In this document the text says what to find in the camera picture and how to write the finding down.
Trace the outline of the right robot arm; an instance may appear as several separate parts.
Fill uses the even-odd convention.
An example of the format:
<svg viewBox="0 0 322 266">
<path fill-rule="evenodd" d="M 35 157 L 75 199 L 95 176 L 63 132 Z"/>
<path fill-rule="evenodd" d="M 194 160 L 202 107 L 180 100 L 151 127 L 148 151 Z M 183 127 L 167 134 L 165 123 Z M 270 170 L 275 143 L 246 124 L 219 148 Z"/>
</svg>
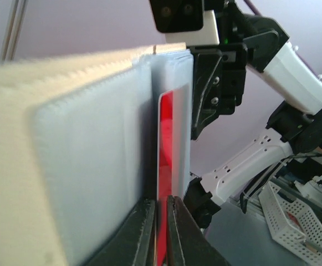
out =
<svg viewBox="0 0 322 266">
<path fill-rule="evenodd" d="M 219 15 L 223 44 L 228 52 L 237 45 L 246 51 L 242 64 L 283 97 L 260 136 L 212 173 L 190 182 L 185 205 L 200 228 L 207 228 L 237 190 L 242 210 L 247 199 L 272 173 L 272 166 L 322 143 L 322 81 L 294 51 L 289 37 L 273 19 L 242 13 L 229 2 Z"/>
</svg>

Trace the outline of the red VIP card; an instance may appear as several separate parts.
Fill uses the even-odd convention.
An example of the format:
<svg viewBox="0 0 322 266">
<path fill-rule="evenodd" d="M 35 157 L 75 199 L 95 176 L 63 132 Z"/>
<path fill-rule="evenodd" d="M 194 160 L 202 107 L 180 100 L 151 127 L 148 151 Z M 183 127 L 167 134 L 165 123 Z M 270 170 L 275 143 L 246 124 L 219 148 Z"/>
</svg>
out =
<svg viewBox="0 0 322 266">
<path fill-rule="evenodd" d="M 167 253 L 167 197 L 172 193 L 173 92 L 159 97 L 157 132 L 157 236 L 156 265 L 163 265 Z"/>
</svg>

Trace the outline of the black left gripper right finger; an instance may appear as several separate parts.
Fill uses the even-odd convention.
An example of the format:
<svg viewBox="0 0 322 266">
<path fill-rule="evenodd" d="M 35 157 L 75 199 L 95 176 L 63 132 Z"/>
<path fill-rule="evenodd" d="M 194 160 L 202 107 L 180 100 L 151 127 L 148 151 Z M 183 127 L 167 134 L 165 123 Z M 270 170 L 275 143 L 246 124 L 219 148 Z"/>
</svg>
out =
<svg viewBox="0 0 322 266">
<path fill-rule="evenodd" d="M 182 199 L 167 198 L 167 265 L 228 266 L 230 263 L 211 246 Z"/>
</svg>

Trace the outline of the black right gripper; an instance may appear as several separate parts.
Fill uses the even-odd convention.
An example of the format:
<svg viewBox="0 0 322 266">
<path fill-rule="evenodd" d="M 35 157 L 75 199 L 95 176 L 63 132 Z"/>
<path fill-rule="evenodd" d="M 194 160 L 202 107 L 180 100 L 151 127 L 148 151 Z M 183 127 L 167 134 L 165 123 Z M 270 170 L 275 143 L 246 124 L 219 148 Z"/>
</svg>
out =
<svg viewBox="0 0 322 266">
<path fill-rule="evenodd" d="M 193 89 L 191 140 L 218 115 L 231 115 L 242 103 L 248 50 L 243 43 L 191 47 Z"/>
</svg>

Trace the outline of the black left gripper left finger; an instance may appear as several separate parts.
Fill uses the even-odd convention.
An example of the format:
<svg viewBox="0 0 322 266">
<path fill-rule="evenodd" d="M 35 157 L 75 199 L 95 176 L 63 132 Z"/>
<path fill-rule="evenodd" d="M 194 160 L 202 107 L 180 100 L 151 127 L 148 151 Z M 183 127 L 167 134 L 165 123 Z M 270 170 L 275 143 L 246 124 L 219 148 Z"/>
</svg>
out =
<svg viewBox="0 0 322 266">
<path fill-rule="evenodd" d="M 118 232 L 86 265 L 155 265 L 155 211 L 154 200 L 139 200 Z"/>
</svg>

